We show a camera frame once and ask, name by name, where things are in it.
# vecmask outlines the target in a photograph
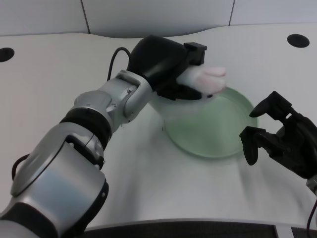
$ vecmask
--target table surface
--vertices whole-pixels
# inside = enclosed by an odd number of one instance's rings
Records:
[[[295,48],[287,43],[290,34],[311,44]],[[317,122],[317,24],[220,27],[171,39],[207,45],[205,64],[225,66],[228,86],[254,105],[276,90]],[[15,50],[0,63],[0,210],[10,200],[15,160],[31,152],[80,93],[104,84],[116,48],[132,50],[138,41],[89,34],[0,38],[0,48]],[[113,74],[127,62],[120,52]],[[259,123],[269,132],[281,127],[268,116]],[[215,160],[187,154],[171,143],[149,105],[115,133],[105,157],[109,196],[89,227],[171,218],[302,226],[316,199],[304,179],[262,149],[252,167],[243,155]]]

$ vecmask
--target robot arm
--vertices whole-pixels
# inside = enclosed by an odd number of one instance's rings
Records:
[[[15,176],[12,199],[1,214],[0,236],[65,238],[82,233],[108,195],[100,169],[112,134],[138,115],[153,91],[163,92],[188,65],[202,64],[205,50],[196,43],[149,36],[133,50],[127,70],[100,89],[79,95]]]

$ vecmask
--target round hole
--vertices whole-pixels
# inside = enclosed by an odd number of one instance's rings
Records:
[[[290,45],[297,48],[305,48],[309,46],[309,39],[299,34],[293,34],[288,36],[287,41]]]
[[[0,62],[6,62],[14,56],[14,50],[11,48],[0,49]]]

